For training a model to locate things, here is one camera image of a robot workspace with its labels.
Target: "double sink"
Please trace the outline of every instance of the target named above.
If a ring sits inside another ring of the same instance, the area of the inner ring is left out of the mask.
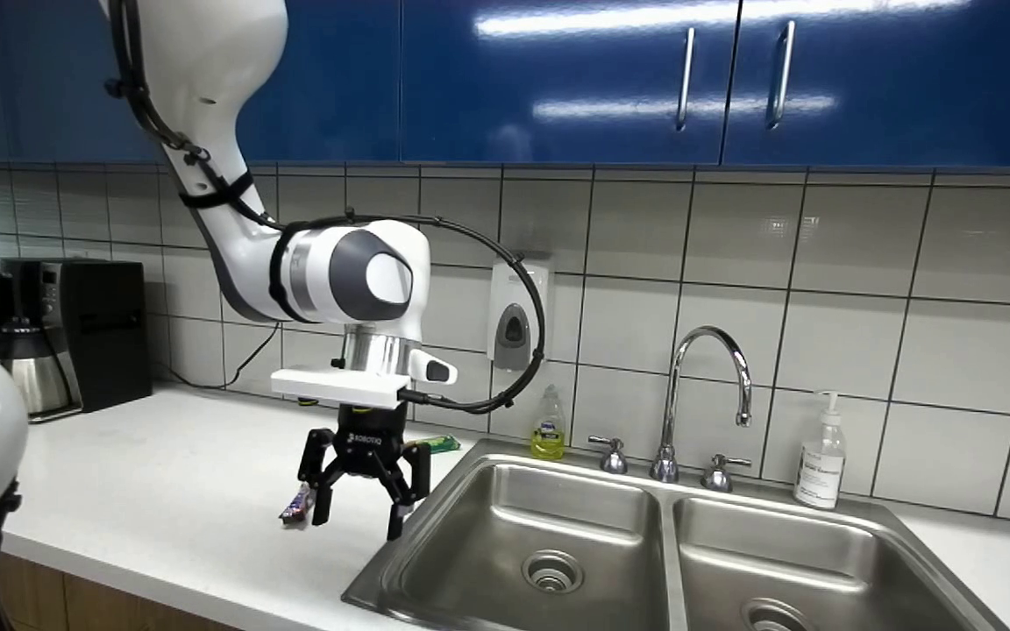
[[[1004,627],[889,507],[814,513],[481,442],[343,591],[423,627]]]

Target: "kitchen counter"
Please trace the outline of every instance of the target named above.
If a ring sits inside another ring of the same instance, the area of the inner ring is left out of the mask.
[[[32,428],[6,555],[232,627],[408,627],[342,604],[386,543],[377,481],[343,475],[318,528],[279,521],[310,428],[333,412],[186,390]],[[435,454],[435,485],[466,447]],[[1010,625],[1010,521],[896,513]]]

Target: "small bottle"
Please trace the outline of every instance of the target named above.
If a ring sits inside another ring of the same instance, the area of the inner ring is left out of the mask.
[[[792,496],[814,507],[834,507],[844,481],[844,428],[834,412],[838,391],[827,391],[820,435],[803,442]]]
[[[529,452],[536,460],[560,460],[564,454],[564,406],[560,406],[560,391],[556,387],[545,390],[545,401],[536,406],[536,428],[529,435]]]

